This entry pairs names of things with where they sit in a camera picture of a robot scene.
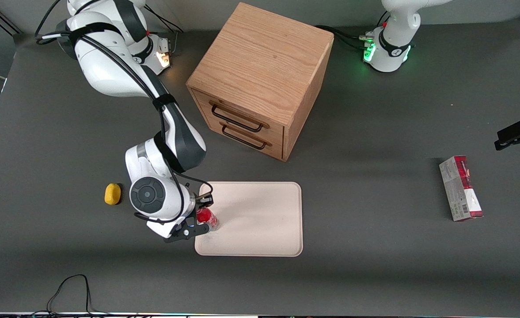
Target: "gray table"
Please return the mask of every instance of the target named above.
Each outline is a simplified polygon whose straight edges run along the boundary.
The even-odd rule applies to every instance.
[[[185,81],[215,35],[182,34],[161,77],[207,143],[190,174],[299,183],[303,253],[203,257],[106,205],[108,183],[129,184],[126,149],[159,129],[155,110],[23,41],[0,98],[0,310],[39,310],[84,273],[101,310],[520,317],[520,146],[493,147],[520,120],[520,19],[424,26],[394,74],[336,42],[288,163],[207,129]],[[468,155],[483,219],[450,219],[438,163],[452,155]],[[83,301],[72,281],[55,309]]]

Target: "yellow object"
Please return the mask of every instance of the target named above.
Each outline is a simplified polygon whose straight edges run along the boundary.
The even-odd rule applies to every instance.
[[[109,183],[105,190],[105,203],[115,205],[120,201],[120,186],[116,183]]]

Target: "drawer handle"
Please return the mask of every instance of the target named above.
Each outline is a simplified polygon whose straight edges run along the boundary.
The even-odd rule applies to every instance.
[[[213,113],[213,115],[215,115],[215,117],[219,117],[220,119],[228,121],[231,124],[237,125],[240,128],[243,128],[243,129],[246,129],[248,131],[251,131],[252,133],[258,133],[262,129],[262,127],[264,127],[264,124],[259,124],[258,128],[256,128],[256,129],[254,129],[252,127],[248,127],[247,125],[241,124],[238,121],[234,121],[234,120],[232,120],[232,119],[230,119],[230,118],[228,118],[226,116],[223,116],[223,115],[221,115],[219,113],[216,113],[215,110],[217,108],[218,108],[217,105],[213,105],[213,108],[211,109],[211,112]]]
[[[227,137],[229,137],[229,138],[232,138],[232,139],[234,139],[234,140],[236,140],[236,141],[239,141],[240,143],[243,143],[243,144],[245,144],[245,145],[247,145],[247,146],[250,146],[250,147],[252,147],[252,148],[254,148],[254,149],[256,149],[256,150],[262,150],[262,149],[264,149],[264,148],[266,147],[266,145],[268,144],[268,143],[266,143],[266,142],[264,141],[264,142],[262,143],[262,145],[261,145],[260,147],[258,147],[257,145],[254,145],[254,144],[248,143],[248,141],[245,141],[244,139],[241,139],[241,138],[236,137],[236,136],[234,136],[234,135],[232,135],[232,134],[230,134],[230,133],[227,133],[227,132],[225,131],[225,129],[226,129],[226,125],[223,125],[223,134],[224,134],[225,136],[227,136]]]

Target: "cardboard box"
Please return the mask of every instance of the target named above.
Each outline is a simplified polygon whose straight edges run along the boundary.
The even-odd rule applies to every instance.
[[[455,222],[484,216],[482,208],[470,183],[470,171],[466,156],[455,155],[439,165],[446,196]]]

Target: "wood grain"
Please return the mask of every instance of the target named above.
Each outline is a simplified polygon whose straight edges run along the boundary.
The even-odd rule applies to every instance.
[[[238,4],[187,80],[209,128],[227,125],[242,139],[267,141],[263,153],[287,161],[321,89],[334,36],[330,32]],[[250,132],[215,117],[216,111]]]
[[[187,81],[282,125],[290,125],[333,35],[238,4]]]
[[[305,121],[311,109],[321,91],[321,86],[323,86],[323,79],[325,78],[326,65],[328,64],[330,57],[330,49],[332,48],[333,42],[330,42],[328,47],[326,48],[326,52],[323,58],[320,61],[320,65],[317,69],[317,72],[313,74],[311,79],[311,83],[309,87],[306,89],[304,93],[303,100],[301,101],[301,105],[299,106],[292,124],[288,129],[285,130],[284,135],[284,152],[283,152],[283,161],[287,161],[290,153],[292,152],[293,146],[295,145],[297,138],[303,126],[305,125]]]

